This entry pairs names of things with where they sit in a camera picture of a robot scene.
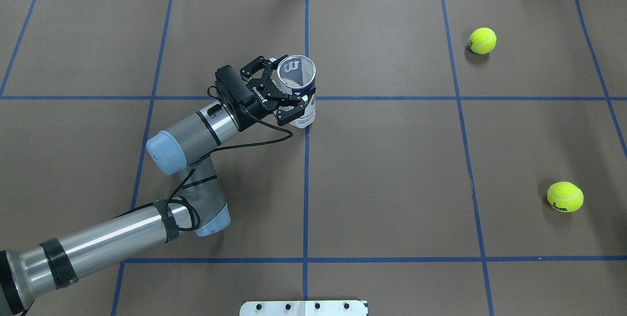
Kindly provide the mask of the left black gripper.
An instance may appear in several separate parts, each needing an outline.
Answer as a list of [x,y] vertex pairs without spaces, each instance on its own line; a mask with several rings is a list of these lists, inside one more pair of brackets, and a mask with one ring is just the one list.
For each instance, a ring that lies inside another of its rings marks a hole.
[[259,56],[240,70],[240,121],[255,122],[269,115],[276,116],[278,126],[287,124],[294,127],[312,125],[316,117],[315,96],[313,92],[300,94],[304,105],[279,107],[282,90],[272,79],[279,63],[288,55],[278,59]]

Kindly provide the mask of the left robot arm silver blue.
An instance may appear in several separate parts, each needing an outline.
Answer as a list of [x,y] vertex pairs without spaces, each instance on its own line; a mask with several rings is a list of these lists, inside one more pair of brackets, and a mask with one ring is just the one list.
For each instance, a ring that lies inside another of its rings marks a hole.
[[211,101],[148,138],[145,151],[177,178],[169,195],[25,251],[1,251],[1,314],[25,316],[34,301],[76,285],[142,251],[186,232],[206,237],[231,222],[215,153],[288,140],[285,126],[307,113],[315,93],[315,64],[304,55],[262,55],[239,69],[222,66],[208,87]]

